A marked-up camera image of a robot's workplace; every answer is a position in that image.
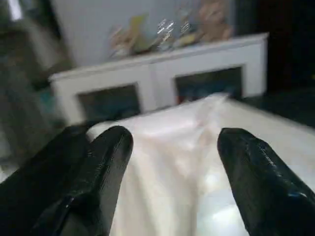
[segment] plush toy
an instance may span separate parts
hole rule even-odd
[[[125,31],[122,27],[114,27],[111,30],[111,49],[113,58],[127,57],[131,53],[131,48],[134,45],[135,37],[128,30]]]
[[[227,40],[232,35],[231,27],[226,23],[224,0],[202,0],[198,12],[201,23],[199,37],[202,42]]]

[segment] cabinet door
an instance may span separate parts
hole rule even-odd
[[[265,92],[265,45],[257,43],[153,65],[159,107],[196,100],[214,92],[254,96]]]
[[[147,65],[113,71],[89,71],[53,82],[68,124],[127,118],[155,110]]]

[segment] white fabric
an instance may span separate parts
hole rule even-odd
[[[222,127],[267,141],[315,189],[313,130],[215,95],[187,105],[102,123],[125,126],[134,149],[124,175],[111,236],[248,236],[217,151]]]

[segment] cabinet top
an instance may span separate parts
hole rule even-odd
[[[104,71],[118,70],[124,67],[137,66],[143,64],[152,64],[159,61],[177,59],[189,56],[196,56],[205,53],[224,51],[233,48],[249,46],[253,44],[261,44],[267,39],[268,33],[260,33],[249,36],[235,37],[228,41],[215,42],[211,44],[193,45],[182,49],[176,49],[168,52],[153,52],[143,56],[133,56],[126,59],[109,61],[101,65],[84,66],[73,70],[54,74],[50,77],[50,81],[75,78],[77,76],[90,75]]]

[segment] glass panel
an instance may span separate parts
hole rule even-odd
[[[119,120],[140,113],[136,84],[78,95],[88,121]]]
[[[242,67],[204,72],[175,78],[178,104],[195,101],[215,92],[242,96]]]

